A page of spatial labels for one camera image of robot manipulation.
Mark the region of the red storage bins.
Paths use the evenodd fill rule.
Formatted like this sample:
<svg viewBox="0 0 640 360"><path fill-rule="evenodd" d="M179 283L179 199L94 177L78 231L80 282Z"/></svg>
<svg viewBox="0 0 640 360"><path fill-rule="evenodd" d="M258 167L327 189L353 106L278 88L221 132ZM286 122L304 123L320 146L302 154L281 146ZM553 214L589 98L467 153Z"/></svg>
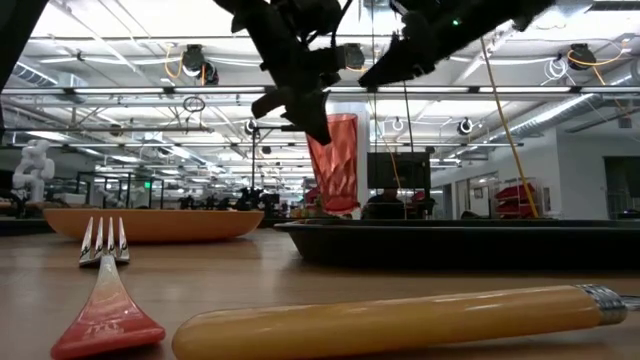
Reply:
<svg viewBox="0 0 640 360"><path fill-rule="evenodd" d="M532 218L534 210L529 199L532 199L533 205L537 206L536 190L530 183L527 186L523 184L508 186L495 195L496 213L501 219Z"/></svg>

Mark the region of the orange plate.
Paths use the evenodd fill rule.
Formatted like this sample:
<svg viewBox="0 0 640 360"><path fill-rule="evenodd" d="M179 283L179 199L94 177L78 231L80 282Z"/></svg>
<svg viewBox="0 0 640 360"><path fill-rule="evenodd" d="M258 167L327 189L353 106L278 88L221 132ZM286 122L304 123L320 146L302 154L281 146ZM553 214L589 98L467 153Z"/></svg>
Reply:
<svg viewBox="0 0 640 360"><path fill-rule="evenodd" d="M58 234L81 241L86 227L103 225L114 231L124 225L129 244L150 243L210 243L242 237L255 230L264 213L261 211L160 210L160 209L97 209L49 208L43 211L49 226Z"/></svg>

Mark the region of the long ceiling light strip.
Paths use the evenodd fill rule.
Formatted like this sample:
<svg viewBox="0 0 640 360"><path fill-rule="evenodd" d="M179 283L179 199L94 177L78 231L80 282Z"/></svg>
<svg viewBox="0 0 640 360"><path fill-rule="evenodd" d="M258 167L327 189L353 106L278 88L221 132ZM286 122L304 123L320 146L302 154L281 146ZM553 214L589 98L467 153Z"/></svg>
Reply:
<svg viewBox="0 0 640 360"><path fill-rule="evenodd" d="M273 86L219 86L219 87L80 87L80 88L6 88L6 96L53 95L173 95L173 94L263 94L275 90ZM381 94L480 94L489 93L490 86L388 86L375 91ZM374 90L355 86L333 86L325 92L333 94L365 94ZM499 93L507 94L622 94L640 93L640 86L498 86Z"/></svg>

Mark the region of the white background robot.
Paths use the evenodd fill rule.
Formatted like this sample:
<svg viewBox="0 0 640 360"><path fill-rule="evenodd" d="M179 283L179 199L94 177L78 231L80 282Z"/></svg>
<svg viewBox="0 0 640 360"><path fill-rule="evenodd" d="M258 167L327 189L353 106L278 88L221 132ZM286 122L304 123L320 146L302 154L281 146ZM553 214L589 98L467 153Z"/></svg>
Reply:
<svg viewBox="0 0 640 360"><path fill-rule="evenodd" d="M23 196L29 191L28 200L42 203L45 200L45 181L55 175L55 162L47 157L51 143L47 140L30 140L21 150L20 163L12 176L12 192Z"/></svg>

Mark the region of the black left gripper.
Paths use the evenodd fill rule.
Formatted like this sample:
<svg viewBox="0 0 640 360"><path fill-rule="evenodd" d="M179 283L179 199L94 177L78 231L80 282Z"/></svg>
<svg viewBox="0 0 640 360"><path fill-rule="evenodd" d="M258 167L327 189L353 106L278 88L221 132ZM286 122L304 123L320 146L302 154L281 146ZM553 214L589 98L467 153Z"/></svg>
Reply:
<svg viewBox="0 0 640 360"><path fill-rule="evenodd" d="M232 30L249 33L275 88L252 104L261 118L283 106L285 117L321 145L331 142L324 89L340 80L346 67L346 50L331 46L311 50L301 42L291 24L276 9L242 9L232 20Z"/></svg>

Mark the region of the person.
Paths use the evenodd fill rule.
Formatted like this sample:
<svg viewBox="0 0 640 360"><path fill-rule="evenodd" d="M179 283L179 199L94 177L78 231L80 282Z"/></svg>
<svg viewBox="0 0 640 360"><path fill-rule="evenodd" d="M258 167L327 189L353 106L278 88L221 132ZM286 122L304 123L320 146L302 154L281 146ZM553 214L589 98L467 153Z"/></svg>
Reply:
<svg viewBox="0 0 640 360"><path fill-rule="evenodd" d="M364 206L365 220L400 220L405 218L405 204L398 199L396 188L385 188L381 194L371 197Z"/></svg>

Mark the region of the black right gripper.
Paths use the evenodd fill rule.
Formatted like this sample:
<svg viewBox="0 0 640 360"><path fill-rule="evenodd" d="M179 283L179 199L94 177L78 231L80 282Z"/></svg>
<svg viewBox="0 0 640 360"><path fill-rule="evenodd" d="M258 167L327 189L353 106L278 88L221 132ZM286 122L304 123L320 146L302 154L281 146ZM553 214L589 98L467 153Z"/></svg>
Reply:
<svg viewBox="0 0 640 360"><path fill-rule="evenodd" d="M363 88L428 75L435 63L515 17L515 0L403 0L403 28L358 80Z"/></svg>

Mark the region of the red-handled metal fork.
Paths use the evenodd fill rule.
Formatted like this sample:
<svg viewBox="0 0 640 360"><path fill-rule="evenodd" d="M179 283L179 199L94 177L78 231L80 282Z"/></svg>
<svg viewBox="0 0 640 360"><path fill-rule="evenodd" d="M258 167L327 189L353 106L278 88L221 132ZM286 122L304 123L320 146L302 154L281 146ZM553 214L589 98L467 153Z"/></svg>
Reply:
<svg viewBox="0 0 640 360"><path fill-rule="evenodd" d="M119 268L130 263L123 219L89 218L78 265L95 268L89 297L50 350L53 360L73 360L149 346L165 339L166 330L129 295Z"/></svg>

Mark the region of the red faceted translucent cup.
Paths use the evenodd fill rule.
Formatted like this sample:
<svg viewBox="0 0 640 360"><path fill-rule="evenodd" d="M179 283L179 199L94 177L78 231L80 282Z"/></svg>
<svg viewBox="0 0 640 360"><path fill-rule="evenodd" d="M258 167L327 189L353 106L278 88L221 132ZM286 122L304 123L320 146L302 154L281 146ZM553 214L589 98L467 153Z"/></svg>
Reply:
<svg viewBox="0 0 640 360"><path fill-rule="evenodd" d="M358 116L327 116L331 142L320 144L307 136L311 165L325 213L344 215L360 207L358 201Z"/></svg>

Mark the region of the black monitor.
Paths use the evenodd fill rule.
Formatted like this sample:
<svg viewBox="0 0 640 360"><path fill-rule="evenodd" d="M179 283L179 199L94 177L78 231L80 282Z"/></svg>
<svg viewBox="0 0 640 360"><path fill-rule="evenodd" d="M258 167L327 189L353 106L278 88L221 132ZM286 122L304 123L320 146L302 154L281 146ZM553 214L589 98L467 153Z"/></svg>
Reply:
<svg viewBox="0 0 640 360"><path fill-rule="evenodd" d="M430 155L418 152L367 154L367 184L370 189L431 187Z"/></svg>

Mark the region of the dark plastic tray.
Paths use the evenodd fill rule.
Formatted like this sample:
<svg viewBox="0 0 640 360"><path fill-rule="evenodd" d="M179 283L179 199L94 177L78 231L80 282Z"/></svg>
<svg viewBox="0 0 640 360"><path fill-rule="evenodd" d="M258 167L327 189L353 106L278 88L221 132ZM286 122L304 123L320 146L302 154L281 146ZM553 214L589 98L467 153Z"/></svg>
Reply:
<svg viewBox="0 0 640 360"><path fill-rule="evenodd" d="M640 272L640 221L342 220L280 223L318 265L444 271Z"/></svg>

